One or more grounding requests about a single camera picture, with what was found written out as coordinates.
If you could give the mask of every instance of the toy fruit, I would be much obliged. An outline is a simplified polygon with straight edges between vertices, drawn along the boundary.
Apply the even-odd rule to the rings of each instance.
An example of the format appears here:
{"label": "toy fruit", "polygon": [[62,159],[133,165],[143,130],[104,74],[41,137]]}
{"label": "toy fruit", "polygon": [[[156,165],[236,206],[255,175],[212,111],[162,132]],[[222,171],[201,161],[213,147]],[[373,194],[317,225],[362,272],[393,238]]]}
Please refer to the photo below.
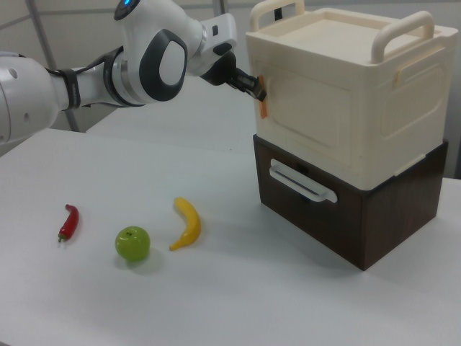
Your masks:
{"label": "toy fruit", "polygon": [[58,241],[60,243],[62,241],[69,240],[79,224],[79,210],[70,204],[66,204],[66,209],[69,210],[71,213],[67,217],[66,222],[59,230]]}
{"label": "toy fruit", "polygon": [[174,251],[180,247],[186,247],[194,243],[202,230],[199,214],[189,201],[184,198],[177,198],[174,200],[174,205],[181,213],[184,214],[187,220],[187,227],[181,237],[174,244],[170,245],[170,251]]}
{"label": "toy fruit", "polygon": [[130,226],[120,231],[115,239],[118,254],[129,262],[141,261],[149,254],[151,239],[141,227]]}

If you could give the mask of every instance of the box lid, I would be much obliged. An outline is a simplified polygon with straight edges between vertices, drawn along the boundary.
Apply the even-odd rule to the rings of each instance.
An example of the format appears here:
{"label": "box lid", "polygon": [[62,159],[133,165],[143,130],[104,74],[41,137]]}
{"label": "box lid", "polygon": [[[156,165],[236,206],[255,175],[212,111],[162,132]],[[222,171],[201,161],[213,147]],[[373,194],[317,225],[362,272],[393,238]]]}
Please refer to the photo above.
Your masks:
{"label": "box lid", "polygon": [[[256,16],[257,12],[256,9],[251,15]],[[428,12],[391,19],[338,9],[303,12],[262,29],[259,24],[252,29],[249,35],[274,44],[290,45],[361,65],[382,63],[385,56],[398,55],[424,41],[457,32],[435,27]]]}

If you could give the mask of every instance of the green apple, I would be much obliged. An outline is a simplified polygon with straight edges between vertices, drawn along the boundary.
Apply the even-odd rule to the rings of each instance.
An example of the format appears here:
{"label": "green apple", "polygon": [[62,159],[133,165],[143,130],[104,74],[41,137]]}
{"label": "green apple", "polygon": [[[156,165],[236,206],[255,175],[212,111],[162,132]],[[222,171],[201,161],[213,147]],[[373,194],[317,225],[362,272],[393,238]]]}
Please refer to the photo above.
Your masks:
{"label": "green apple", "polygon": [[121,230],[115,239],[115,249],[118,254],[129,262],[146,258],[150,247],[149,234],[141,227],[127,227]]}

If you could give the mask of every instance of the drawer handle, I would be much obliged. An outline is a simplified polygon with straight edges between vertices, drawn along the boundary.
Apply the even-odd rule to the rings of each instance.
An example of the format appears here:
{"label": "drawer handle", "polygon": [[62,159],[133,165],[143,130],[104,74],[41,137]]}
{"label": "drawer handle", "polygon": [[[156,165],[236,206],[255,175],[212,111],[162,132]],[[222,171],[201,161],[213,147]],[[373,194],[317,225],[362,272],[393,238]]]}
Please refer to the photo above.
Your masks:
{"label": "drawer handle", "polygon": [[274,179],[287,185],[290,189],[300,193],[313,202],[330,200],[336,203],[338,201],[338,196],[336,196],[334,191],[306,177],[304,174],[296,172],[294,169],[278,162],[276,159],[271,160],[269,174]]}

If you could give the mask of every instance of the yellow banana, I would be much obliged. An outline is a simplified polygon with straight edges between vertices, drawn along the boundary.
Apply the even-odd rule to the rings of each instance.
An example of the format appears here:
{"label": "yellow banana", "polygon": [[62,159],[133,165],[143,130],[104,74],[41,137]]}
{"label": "yellow banana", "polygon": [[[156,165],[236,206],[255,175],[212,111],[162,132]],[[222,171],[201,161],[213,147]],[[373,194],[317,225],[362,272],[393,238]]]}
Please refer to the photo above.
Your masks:
{"label": "yellow banana", "polygon": [[194,243],[202,230],[199,214],[188,200],[182,197],[176,198],[174,200],[174,205],[186,218],[187,227],[181,237],[179,237],[175,243],[170,245],[170,251],[174,251],[180,247],[186,247]]}

